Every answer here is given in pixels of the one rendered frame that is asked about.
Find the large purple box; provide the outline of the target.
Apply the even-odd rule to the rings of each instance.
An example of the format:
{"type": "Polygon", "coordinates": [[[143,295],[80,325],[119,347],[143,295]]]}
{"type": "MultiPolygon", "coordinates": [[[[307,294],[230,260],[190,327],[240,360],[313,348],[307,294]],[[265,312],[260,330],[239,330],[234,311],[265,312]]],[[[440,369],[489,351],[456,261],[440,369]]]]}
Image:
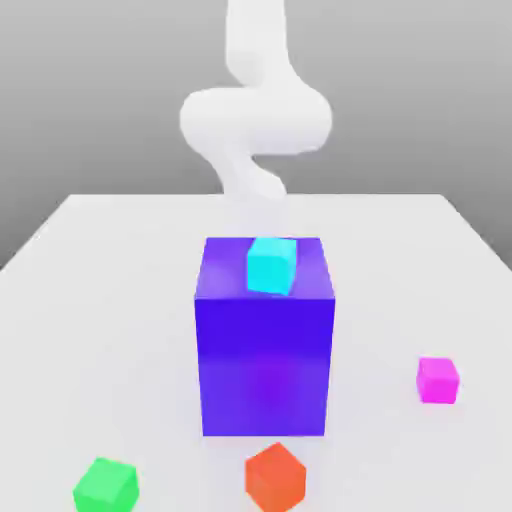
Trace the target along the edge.
{"type": "Polygon", "coordinates": [[[194,296],[206,436],[325,432],[335,293],[318,238],[297,241],[287,296],[248,290],[246,237],[205,241],[194,296]]]}

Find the small green cube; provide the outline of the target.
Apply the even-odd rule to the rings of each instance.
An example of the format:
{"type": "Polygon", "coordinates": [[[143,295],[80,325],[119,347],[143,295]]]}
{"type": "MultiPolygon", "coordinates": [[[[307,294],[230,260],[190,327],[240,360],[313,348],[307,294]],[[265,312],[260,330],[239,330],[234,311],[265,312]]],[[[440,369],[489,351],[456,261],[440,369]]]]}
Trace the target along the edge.
{"type": "Polygon", "coordinates": [[[137,470],[131,464],[96,458],[72,494],[77,512],[132,512],[140,495],[137,470]]]}

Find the small cyan cube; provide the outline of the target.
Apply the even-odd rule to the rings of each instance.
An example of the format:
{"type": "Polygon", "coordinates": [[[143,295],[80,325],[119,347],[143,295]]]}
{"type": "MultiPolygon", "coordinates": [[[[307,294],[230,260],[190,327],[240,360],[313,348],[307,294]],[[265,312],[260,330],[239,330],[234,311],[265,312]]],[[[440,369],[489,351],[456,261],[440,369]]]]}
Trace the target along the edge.
{"type": "Polygon", "coordinates": [[[288,295],[297,267],[297,241],[257,237],[247,252],[247,287],[250,291],[288,295]]]}

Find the small magenta cube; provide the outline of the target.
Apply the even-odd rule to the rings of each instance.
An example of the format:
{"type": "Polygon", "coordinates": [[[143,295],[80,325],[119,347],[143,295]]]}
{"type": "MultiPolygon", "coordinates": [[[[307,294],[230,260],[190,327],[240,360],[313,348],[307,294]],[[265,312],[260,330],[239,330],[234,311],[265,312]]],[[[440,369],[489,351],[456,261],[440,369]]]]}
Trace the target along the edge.
{"type": "Polygon", "coordinates": [[[416,386],[422,403],[454,404],[460,376],[455,364],[444,357],[420,357],[416,386]]]}

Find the small orange cube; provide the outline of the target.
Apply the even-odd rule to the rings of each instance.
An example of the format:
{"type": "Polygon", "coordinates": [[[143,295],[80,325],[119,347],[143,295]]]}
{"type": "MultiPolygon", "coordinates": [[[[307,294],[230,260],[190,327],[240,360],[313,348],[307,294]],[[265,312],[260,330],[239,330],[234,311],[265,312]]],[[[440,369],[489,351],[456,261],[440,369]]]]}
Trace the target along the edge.
{"type": "Polygon", "coordinates": [[[304,500],[306,467],[280,442],[245,461],[245,491],[262,512],[287,512],[304,500]]]}

